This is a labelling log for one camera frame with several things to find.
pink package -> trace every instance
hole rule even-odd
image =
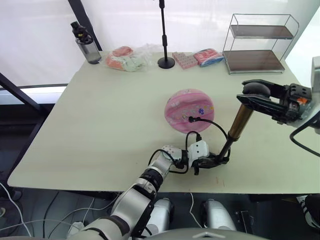
[[[214,115],[214,104],[211,98],[198,89],[184,89],[176,92],[169,98],[164,109],[164,117],[170,126],[185,134],[190,131],[199,133],[210,125],[203,121],[189,122],[190,116],[213,121]]]

pink round box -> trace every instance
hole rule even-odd
[[[164,117],[170,126],[185,134],[190,131],[199,133],[210,125],[203,121],[189,122],[190,116],[213,121],[214,114],[211,98],[198,89],[184,89],[176,92],[169,98],[164,109]]]

black stand base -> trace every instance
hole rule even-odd
[[[165,61],[165,58],[162,57],[158,60],[158,65],[162,69],[170,69],[175,65],[175,60],[172,57],[168,57],[168,61]]]

water bottle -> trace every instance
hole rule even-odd
[[[101,59],[101,55],[97,49],[92,35],[77,21],[72,22],[71,27],[75,36],[75,42],[78,44],[88,63],[98,64],[99,60]]]

two-tier shelf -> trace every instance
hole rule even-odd
[[[238,16],[281,16],[285,17],[284,24],[279,25],[260,25],[260,24],[239,24]],[[291,20],[296,23],[296,31],[293,35],[287,28],[287,23]],[[228,33],[226,35],[225,43],[223,46],[223,56],[230,74],[233,73],[264,73],[264,72],[280,72],[283,73],[285,68],[281,64],[281,59],[287,52],[292,40],[297,35],[299,30],[299,23],[290,14],[239,14],[232,15]],[[229,32],[232,33],[233,40],[230,50],[226,50],[226,43],[228,40]],[[256,49],[256,50],[233,50],[236,39],[265,39],[274,40],[271,49]],[[287,47],[277,57],[274,53],[274,47],[278,40],[288,40]]]

